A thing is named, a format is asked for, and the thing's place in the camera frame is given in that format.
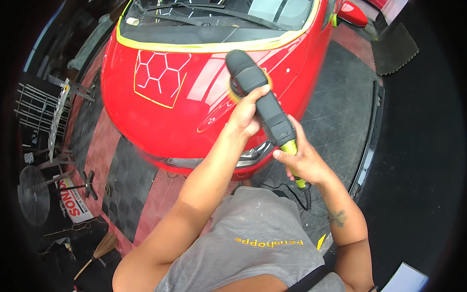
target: metal rack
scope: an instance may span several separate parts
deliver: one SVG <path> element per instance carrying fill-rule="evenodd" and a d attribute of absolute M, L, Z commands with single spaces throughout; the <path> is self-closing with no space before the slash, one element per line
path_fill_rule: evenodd
<path fill-rule="evenodd" d="M 20 124 L 33 129 L 36 134 L 39 134 L 40 131 L 50 134 L 54 112 L 60 97 L 50 95 L 30 84 L 21 82 L 18 83 L 17 92 L 19 98 L 16 100 L 17 107 L 14 112 L 19 118 Z M 65 101 L 63 112 L 58 120 L 57 136 L 62 140 L 65 136 L 71 108 L 71 102 Z"/>

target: tattoo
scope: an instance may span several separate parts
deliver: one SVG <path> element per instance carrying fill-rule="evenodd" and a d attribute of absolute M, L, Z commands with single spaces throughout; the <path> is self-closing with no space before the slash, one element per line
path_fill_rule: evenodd
<path fill-rule="evenodd" d="M 337 227 L 344 227 L 344 222 L 347 220 L 345 210 L 340 210 L 339 212 L 327 210 L 327 215 L 329 218 L 329 224 L 336 224 Z"/>

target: hexagon pattern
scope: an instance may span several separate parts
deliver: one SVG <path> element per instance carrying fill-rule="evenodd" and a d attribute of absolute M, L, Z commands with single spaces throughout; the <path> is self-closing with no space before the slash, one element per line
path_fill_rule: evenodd
<path fill-rule="evenodd" d="M 139 50 L 134 71 L 135 93 L 164 107 L 173 108 L 190 61 L 189 53 L 158 53 Z"/>

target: gray t-shirt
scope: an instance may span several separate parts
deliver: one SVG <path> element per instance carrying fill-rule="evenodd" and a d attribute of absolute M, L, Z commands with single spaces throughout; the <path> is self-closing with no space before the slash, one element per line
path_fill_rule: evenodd
<path fill-rule="evenodd" d="M 243 186 L 224 199 L 211 230 L 173 262 L 154 291 L 212 291 L 262 274 L 290 287 L 323 264 L 295 202 Z M 345 292 L 345 287 L 332 272 L 310 291 Z"/>

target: hand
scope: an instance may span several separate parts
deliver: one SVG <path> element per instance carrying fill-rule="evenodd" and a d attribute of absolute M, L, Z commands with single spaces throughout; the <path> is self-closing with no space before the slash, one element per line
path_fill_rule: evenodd
<path fill-rule="evenodd" d="M 230 115 L 228 126 L 235 131 L 239 131 L 243 136 L 249 139 L 258 133 L 261 128 L 260 122 L 254 116 L 256 112 L 256 101 L 266 95 L 271 90 L 269 85 L 258 87 L 250 92 L 249 95 L 242 98 L 236 105 Z"/>
<path fill-rule="evenodd" d="M 319 156 L 315 148 L 306 140 L 302 125 L 290 114 L 289 119 L 297 132 L 297 154 L 291 155 L 282 150 L 275 150 L 272 156 L 286 165 L 285 171 L 290 180 L 295 180 L 290 168 L 292 168 L 299 177 L 312 185 L 322 185 L 336 177 L 331 168 L 329 168 L 326 162 Z"/>

